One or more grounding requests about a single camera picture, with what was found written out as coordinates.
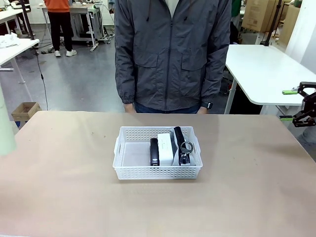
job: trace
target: basket handle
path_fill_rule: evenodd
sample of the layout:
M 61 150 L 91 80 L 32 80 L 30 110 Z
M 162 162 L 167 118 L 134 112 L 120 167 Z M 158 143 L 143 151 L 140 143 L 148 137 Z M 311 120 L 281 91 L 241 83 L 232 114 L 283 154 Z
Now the basket handle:
M 197 152 L 200 154 L 201 153 L 201 148 L 199 147 L 199 144 L 198 144 L 198 138 L 196 136 L 194 136 L 194 145 L 197 149 Z
M 119 149 L 119 137 L 117 137 L 117 140 L 116 140 L 116 142 L 115 142 L 115 146 L 114 146 L 114 156 L 117 155 L 118 149 Z

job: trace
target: white plastic basket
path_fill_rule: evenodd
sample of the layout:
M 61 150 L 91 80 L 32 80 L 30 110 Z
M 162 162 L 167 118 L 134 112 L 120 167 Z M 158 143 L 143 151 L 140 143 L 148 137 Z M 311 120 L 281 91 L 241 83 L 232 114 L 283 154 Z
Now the white plastic basket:
M 196 166 L 150 166 L 150 139 L 173 127 L 121 127 L 114 148 L 113 168 L 118 179 L 196 179 L 203 167 L 198 139 L 193 127 L 181 127 L 193 143 L 190 158 Z

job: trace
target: cardboard box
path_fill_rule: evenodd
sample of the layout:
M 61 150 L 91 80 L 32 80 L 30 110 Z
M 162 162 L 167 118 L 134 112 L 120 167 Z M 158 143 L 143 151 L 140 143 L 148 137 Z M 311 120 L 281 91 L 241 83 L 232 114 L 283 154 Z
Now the cardboard box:
M 285 46 L 288 45 L 299 13 L 300 13 L 300 8 L 289 6 L 286 18 L 284 20 L 283 29 L 278 40 L 279 43 Z
M 41 111 L 38 102 L 24 102 L 11 115 L 14 121 L 28 121 L 37 111 Z
M 284 3 L 288 2 L 290 2 L 290 0 L 282 0 L 277 21 L 280 19 Z M 271 28 L 277 4 L 278 0 L 248 0 L 242 27 L 258 32 L 268 32 Z

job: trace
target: key ring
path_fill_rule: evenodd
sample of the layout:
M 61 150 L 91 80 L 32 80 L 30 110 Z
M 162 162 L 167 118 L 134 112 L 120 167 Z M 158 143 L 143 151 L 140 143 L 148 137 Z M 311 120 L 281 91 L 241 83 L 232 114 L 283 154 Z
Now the key ring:
M 189 145 L 191 146 L 191 149 L 190 149 L 190 150 L 187 149 L 187 146 L 183 147 L 183 145 L 185 145 L 185 144 L 189 144 Z M 181 151 L 182 151 L 184 154 L 187 154 L 187 155 L 188 155 L 188 154 L 191 154 L 192 151 L 193 151 L 193 144 L 192 144 L 191 142 L 185 141 L 185 142 L 183 142 L 183 143 L 181 144 L 180 149 L 181 149 Z

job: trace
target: black stand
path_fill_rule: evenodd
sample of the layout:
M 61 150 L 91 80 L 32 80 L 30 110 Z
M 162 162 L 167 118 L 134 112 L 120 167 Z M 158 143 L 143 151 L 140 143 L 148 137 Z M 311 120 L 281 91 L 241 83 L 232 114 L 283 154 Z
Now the black stand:
M 278 16 L 278 13 L 280 12 L 281 5 L 282 5 L 282 0 L 278 0 L 278 4 L 276 6 L 276 13 L 275 13 L 275 16 L 273 18 L 273 21 L 272 21 L 272 24 L 271 24 L 271 28 L 270 28 L 270 31 L 269 31 L 269 34 L 268 34 L 268 37 L 267 37 L 267 40 L 265 42 L 261 42 L 260 43 L 261 45 L 269 46 L 270 39 L 271 39 L 271 36 L 272 36 L 272 32 L 275 29 L 275 25 L 276 25 L 276 22 L 277 22 L 277 16 Z
M 31 39 L 34 40 L 34 35 L 33 35 L 32 29 L 31 29 L 31 25 L 30 25 L 30 21 L 29 21 L 27 12 L 26 12 L 24 0 L 19 0 L 19 3 L 22 6 L 23 15 L 24 15 L 24 18 L 25 18 L 25 24 L 27 25 L 27 28 L 28 28 L 28 31 L 29 31 L 29 35 L 30 35 Z

